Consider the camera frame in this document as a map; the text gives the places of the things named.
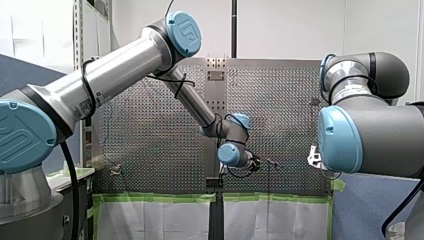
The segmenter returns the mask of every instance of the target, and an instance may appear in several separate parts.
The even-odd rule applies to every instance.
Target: green tape
[[[94,194],[99,202],[158,202],[158,203],[207,203],[215,201],[214,194],[156,194],[156,193],[106,193]]]
[[[267,193],[224,193],[225,202],[252,202],[270,200],[278,202],[300,202],[313,204],[326,204],[332,201],[331,197],[298,196],[290,194]]]
[[[333,198],[328,203],[327,240],[333,240]]]
[[[94,216],[94,209],[93,208],[87,209],[87,218],[91,218],[93,216]]]
[[[343,180],[341,179],[336,179],[334,181],[331,181],[331,187],[333,190],[343,192],[346,187],[346,183],[343,182]]]
[[[94,240],[97,240],[97,234],[99,232],[99,213],[100,213],[100,201],[98,198],[93,196],[93,211],[94,211]]]

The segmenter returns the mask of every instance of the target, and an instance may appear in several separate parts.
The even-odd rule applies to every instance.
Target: pegboard
[[[227,96],[229,112],[251,116],[247,148],[281,168],[263,165],[249,178],[227,176],[225,191],[329,194],[330,182],[306,161],[322,107],[312,104],[319,99],[318,61],[229,59]]]
[[[201,65],[180,65],[203,96]],[[204,193],[204,136],[163,82],[145,78],[104,105],[94,156],[106,159],[96,192]],[[120,165],[120,174],[111,169]]]
[[[316,143],[321,108],[311,105],[319,98],[319,61],[227,59],[221,67],[226,88],[206,84],[210,66],[205,59],[187,59],[180,68],[202,96],[215,91],[225,96],[228,113],[251,116],[248,148],[282,166],[268,171],[264,165],[246,179],[226,176],[225,191],[330,194],[330,182],[306,160]],[[197,123],[162,82],[144,79],[103,106],[97,119],[99,143],[93,155],[107,163],[97,172],[95,191],[206,191],[205,166],[213,164],[205,161],[213,158],[205,156],[211,144],[205,144]],[[116,164],[121,174],[111,175]]]

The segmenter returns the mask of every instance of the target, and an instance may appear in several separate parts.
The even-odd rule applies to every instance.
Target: gray fabric
[[[417,182],[374,175],[344,174],[344,192],[334,199],[334,240],[383,240],[384,220],[395,210]],[[394,222],[406,221],[415,200]]]
[[[17,60],[0,54],[0,96],[24,87],[26,84],[46,85],[65,74],[56,72],[31,63]],[[79,163],[80,152],[79,124],[75,128],[74,136],[67,142],[75,164]],[[50,156],[43,162],[43,170],[46,174],[63,168],[63,153],[60,147],[56,147]]]

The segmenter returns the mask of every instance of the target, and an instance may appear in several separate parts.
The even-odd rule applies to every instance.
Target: blue joint cap
[[[202,35],[193,17],[183,11],[169,13],[166,18],[169,39],[184,57],[191,57],[200,50]]]
[[[318,141],[324,165],[333,171],[356,173],[363,151],[359,131],[349,114],[339,106],[321,109]]]
[[[246,114],[243,114],[243,113],[234,113],[234,114],[231,114],[231,115],[232,115],[232,116],[230,116],[231,122],[237,123],[239,125],[241,123],[241,124],[243,124],[243,126],[246,129],[250,129],[250,117],[249,116],[247,116]]]
[[[40,165],[56,140],[55,125],[39,108],[0,100],[0,173],[18,173]]]
[[[225,143],[218,150],[218,159],[222,164],[235,167],[240,161],[240,151],[234,144]]]

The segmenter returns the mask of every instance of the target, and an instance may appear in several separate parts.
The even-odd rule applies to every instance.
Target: black cable tie
[[[177,91],[175,92],[175,96],[174,96],[175,99],[178,97],[178,93],[180,92],[181,88],[183,88],[183,84],[186,82],[186,80],[185,80],[186,77],[187,77],[187,74],[184,73],[183,79],[181,79],[180,86],[178,87]]]
[[[238,143],[238,144],[241,144],[243,146],[246,146],[246,143],[241,142],[241,141],[237,141],[237,140],[225,139],[225,142]]]
[[[82,64],[82,67],[81,67],[81,80],[82,80],[83,86],[85,88],[85,91],[88,93],[88,96],[90,97],[90,103],[91,103],[90,104],[91,105],[90,106],[90,112],[88,113],[88,115],[83,120],[91,118],[94,115],[94,113],[96,112],[96,98],[94,97],[93,90],[91,89],[91,86],[88,83],[87,77],[86,77],[87,76],[86,67],[89,63],[92,63],[94,61],[95,60],[93,58],[90,59],[90,60],[87,60]]]

